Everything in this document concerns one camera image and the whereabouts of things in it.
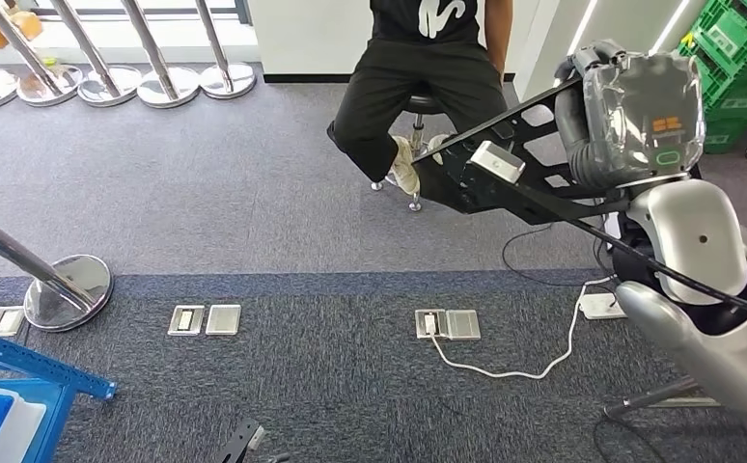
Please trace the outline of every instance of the black pants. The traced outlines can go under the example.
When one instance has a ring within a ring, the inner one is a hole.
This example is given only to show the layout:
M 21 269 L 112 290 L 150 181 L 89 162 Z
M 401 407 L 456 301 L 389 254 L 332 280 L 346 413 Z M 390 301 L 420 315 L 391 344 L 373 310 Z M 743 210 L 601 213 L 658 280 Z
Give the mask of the black pants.
M 398 148 L 388 130 L 422 83 L 459 133 L 507 111 L 499 72 L 478 43 L 370 41 L 328 136 L 371 181 L 394 163 Z

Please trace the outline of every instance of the blue metal rack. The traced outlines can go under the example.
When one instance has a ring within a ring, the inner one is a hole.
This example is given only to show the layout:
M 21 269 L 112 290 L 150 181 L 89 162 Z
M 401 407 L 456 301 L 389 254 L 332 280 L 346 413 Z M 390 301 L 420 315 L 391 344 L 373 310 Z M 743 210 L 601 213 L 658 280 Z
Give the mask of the blue metal rack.
M 30 379 L 0 380 L 1 389 L 15 391 L 24 400 L 47 407 L 23 463 L 47 463 L 52 459 L 75 395 L 109 400 L 116 390 L 114 382 L 1 338 L 0 369 L 31 376 Z

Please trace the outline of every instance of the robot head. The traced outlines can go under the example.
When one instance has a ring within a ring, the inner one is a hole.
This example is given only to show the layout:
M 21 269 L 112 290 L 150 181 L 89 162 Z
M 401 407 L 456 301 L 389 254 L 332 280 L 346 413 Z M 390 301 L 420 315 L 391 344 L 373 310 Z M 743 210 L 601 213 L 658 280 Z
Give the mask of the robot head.
M 584 76 L 593 162 L 615 186 L 688 172 L 706 124 L 695 63 L 670 53 L 627 54 Z

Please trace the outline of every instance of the black t-shirt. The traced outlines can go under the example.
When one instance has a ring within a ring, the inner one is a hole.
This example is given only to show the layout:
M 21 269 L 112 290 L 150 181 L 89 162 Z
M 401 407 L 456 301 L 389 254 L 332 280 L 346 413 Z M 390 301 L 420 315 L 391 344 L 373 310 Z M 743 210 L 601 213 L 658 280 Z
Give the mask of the black t-shirt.
M 477 0 L 371 0 L 373 37 L 393 41 L 479 41 Z

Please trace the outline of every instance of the carpet floor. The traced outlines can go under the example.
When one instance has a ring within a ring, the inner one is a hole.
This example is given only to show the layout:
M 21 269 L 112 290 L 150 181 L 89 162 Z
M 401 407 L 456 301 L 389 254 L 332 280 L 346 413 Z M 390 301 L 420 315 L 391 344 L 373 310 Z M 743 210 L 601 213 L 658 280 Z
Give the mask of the carpet floor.
M 0 279 L 0 304 L 17 304 L 25 284 Z M 247 463 L 282 452 L 295 463 L 600 463 L 594 437 L 612 462 L 747 461 L 745 433 L 721 410 L 627 417 L 664 460 L 620 428 L 595 429 L 604 403 L 680 375 L 626 321 L 580 319 L 572 357 L 542 381 L 448 368 L 415 339 L 413 311 L 475 309 L 482 340 L 443 342 L 446 354 L 538 372 L 566 348 L 577 293 L 508 272 L 125 276 L 89 324 L 17 340 L 120 383 L 109 402 L 76 402 L 56 463 L 210 463 L 243 417 L 268 431 Z M 236 337 L 166 335 L 176 304 L 216 302 L 242 305 Z
M 325 128 L 345 88 L 260 82 L 236 100 L 201 95 L 172 110 L 13 101 L 0 108 L 0 227 L 46 260 L 95 254 L 119 275 L 503 268 L 501 246 L 526 224 L 430 203 L 411 213 L 404 194 L 373 192 L 333 147 Z M 506 96 L 517 102 L 511 84 Z M 403 115 L 393 132 L 410 122 Z M 452 131 L 444 116 L 426 123 L 428 135 Z M 528 148 L 565 158 L 557 135 Z M 747 225 L 747 161 L 708 156 L 702 167 Z M 509 258 L 591 267 L 591 242 L 557 227 Z M 15 275 L 0 258 L 0 277 Z

